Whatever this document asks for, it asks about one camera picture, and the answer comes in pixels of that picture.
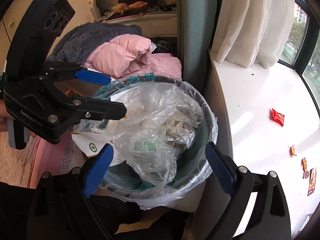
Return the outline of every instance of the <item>camera lens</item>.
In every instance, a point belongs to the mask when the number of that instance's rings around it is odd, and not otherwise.
[[[56,31],[58,29],[58,27],[61,25],[62,21],[63,21],[64,16],[61,16],[58,21],[56,21],[56,23],[54,24],[52,31]]]
[[[62,32],[63,29],[67,26],[67,24],[68,24],[68,20],[66,20],[66,21],[62,24],[62,26],[61,26],[61,28],[60,28],[60,31],[61,31],[61,32]]]
[[[57,17],[57,13],[53,13],[46,21],[45,25],[44,25],[44,28],[45,29],[48,29],[51,24],[53,23],[53,21],[55,20],[55,18]]]

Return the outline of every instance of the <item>window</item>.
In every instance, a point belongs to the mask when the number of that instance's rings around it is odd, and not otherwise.
[[[316,103],[320,106],[320,34],[311,59],[302,74]]]
[[[284,46],[280,60],[292,65],[300,50],[307,27],[307,14],[295,3],[294,22],[287,43]]]
[[[295,0],[294,22],[279,63],[297,71],[320,117],[320,25],[304,0]]]

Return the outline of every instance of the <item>small sticker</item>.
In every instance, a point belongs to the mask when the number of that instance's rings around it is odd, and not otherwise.
[[[89,148],[91,151],[93,151],[94,153],[97,152],[97,148],[93,143],[89,143]]]
[[[305,171],[305,172],[303,173],[303,177],[304,177],[305,179],[309,178],[309,171]]]

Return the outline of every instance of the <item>blue gripper pad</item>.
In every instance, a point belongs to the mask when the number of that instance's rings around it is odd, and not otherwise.
[[[89,70],[77,71],[75,73],[75,77],[77,77],[80,81],[85,81],[103,86],[106,86],[111,82],[110,76]]]
[[[110,144],[106,144],[99,154],[95,158],[95,161],[91,168],[87,171],[84,178],[83,194],[86,198],[96,193],[103,176],[106,174],[112,159],[113,159],[113,147]]]
[[[205,157],[207,158],[214,174],[216,175],[223,192],[229,194],[230,197],[233,197],[235,193],[235,177],[229,170],[226,163],[223,161],[222,154],[218,153],[217,151],[219,150],[213,144],[213,142],[209,142],[205,146]]]

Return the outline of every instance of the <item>fuzzy gray blanket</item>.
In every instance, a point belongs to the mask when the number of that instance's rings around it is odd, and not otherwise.
[[[142,29],[137,25],[125,26],[120,23],[80,25],[63,36],[47,60],[74,62],[83,65],[97,47],[123,34],[142,36]]]

